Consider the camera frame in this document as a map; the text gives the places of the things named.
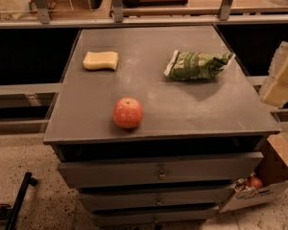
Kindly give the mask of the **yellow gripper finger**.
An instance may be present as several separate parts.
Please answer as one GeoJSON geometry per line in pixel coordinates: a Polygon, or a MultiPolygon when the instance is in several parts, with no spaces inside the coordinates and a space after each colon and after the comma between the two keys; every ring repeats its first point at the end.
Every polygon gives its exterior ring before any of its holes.
{"type": "Polygon", "coordinates": [[[288,103],[288,42],[281,42],[275,51],[269,76],[260,88],[260,99],[279,108],[288,103]]]}

